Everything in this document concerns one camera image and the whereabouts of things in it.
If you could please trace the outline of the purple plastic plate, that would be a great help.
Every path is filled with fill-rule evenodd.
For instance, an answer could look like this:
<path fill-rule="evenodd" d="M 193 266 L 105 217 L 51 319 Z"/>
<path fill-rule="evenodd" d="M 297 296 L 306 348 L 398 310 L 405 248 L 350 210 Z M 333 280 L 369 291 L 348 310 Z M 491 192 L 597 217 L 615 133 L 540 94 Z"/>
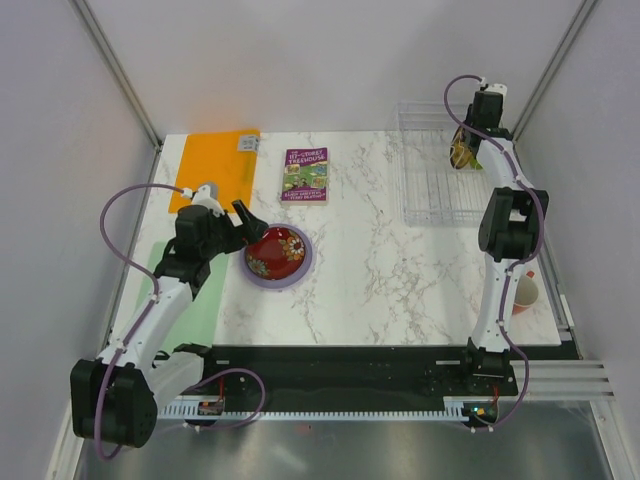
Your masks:
<path fill-rule="evenodd" d="M 310 238 L 297 227 L 272 224 L 262 239 L 243 249 L 241 269 L 246 279 L 267 290 L 282 290 L 299 283 L 314 260 Z"/>

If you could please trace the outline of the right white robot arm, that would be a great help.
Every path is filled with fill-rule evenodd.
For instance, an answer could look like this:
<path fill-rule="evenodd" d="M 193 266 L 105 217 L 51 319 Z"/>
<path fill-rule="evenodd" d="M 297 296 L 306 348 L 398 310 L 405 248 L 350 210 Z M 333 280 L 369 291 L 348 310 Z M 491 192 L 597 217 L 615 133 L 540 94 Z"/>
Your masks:
<path fill-rule="evenodd" d="M 463 122 L 464 145 L 493 187 L 478 231 L 485 254 L 481 307 L 457 371 L 460 386 L 473 394 L 493 385 L 517 391 L 506 337 L 519 279 L 541 248 L 549 203 L 548 193 L 526 179 L 512 135 L 501 126 L 506 92 L 503 84 L 480 87 Z"/>

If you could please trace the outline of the yellow brown patterned plate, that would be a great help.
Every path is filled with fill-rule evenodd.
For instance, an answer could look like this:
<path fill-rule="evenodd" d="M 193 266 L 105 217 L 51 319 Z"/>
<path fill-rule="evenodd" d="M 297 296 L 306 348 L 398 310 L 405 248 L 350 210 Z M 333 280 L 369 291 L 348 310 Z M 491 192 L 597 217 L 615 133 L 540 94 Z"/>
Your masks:
<path fill-rule="evenodd" d="M 456 170 L 472 169 L 470 161 L 475 158 L 473 152 L 465 143 L 465 132 L 466 130 L 462 127 L 456 129 L 449 149 L 449 162 L 451 167 Z"/>

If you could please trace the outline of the red floral plate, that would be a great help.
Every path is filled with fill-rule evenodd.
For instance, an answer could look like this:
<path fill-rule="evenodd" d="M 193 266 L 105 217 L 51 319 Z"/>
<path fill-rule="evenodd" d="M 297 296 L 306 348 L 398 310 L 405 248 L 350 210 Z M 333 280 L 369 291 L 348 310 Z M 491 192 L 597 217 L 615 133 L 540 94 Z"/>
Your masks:
<path fill-rule="evenodd" d="M 285 280 L 299 272 L 306 259 L 307 246 L 293 228 L 272 226 L 261 241 L 245 249 L 245 262 L 257 278 Z"/>

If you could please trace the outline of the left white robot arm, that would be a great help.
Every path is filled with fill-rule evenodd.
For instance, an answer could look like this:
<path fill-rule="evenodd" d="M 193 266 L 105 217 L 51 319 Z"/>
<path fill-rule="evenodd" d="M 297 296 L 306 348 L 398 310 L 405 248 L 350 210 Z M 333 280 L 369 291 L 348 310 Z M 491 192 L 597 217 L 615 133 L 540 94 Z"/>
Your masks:
<path fill-rule="evenodd" d="M 240 201 L 232 203 L 240 222 L 211 202 L 178 211 L 175 235 L 151 271 L 152 288 L 117 337 L 94 360 L 71 370 L 72 426 L 76 436 L 140 448 L 151 437 L 159 411 L 192 387 L 208 393 L 219 369 L 192 351 L 178 351 L 160 366 L 156 353 L 180 316 L 194 302 L 210 273 L 211 261 L 258 243 L 268 224 Z"/>

